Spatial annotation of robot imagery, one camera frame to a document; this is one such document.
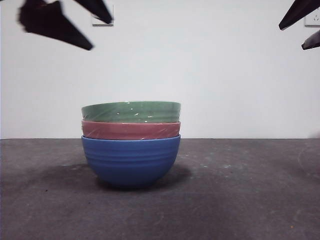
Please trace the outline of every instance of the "wall socket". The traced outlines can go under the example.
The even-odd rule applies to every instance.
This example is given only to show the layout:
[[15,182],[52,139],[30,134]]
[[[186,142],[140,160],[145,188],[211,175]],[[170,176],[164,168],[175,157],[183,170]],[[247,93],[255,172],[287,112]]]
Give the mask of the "wall socket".
[[108,9],[113,21],[109,24],[99,20],[99,18],[97,18],[97,16],[95,16],[94,14],[91,14],[91,24],[92,27],[113,27],[114,23],[115,23],[115,5],[108,1],[108,3],[104,3],[106,8]]
[[306,27],[320,27],[320,7],[304,17],[304,25]]

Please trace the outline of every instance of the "gray table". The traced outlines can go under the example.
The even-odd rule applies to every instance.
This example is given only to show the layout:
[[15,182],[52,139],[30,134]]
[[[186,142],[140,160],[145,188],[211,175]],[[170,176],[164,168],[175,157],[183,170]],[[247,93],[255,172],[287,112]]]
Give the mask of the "gray table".
[[117,190],[79,139],[1,141],[2,240],[320,240],[320,139],[183,139],[156,185]]

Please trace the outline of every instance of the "ribbed bowl exterior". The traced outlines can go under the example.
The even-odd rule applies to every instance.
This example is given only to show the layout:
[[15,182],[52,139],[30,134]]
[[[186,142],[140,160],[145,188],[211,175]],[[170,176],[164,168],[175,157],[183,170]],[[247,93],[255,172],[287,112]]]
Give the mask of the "ribbed bowl exterior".
[[120,188],[146,187],[163,177],[174,164],[180,144],[180,135],[150,140],[81,139],[91,169]]

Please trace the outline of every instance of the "stacked bowls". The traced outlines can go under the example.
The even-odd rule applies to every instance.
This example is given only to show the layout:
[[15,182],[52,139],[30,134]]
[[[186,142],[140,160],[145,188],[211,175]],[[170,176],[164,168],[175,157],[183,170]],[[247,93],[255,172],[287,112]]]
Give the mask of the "stacked bowls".
[[143,188],[172,167],[180,143],[180,103],[127,101],[82,108],[87,162],[103,181]]

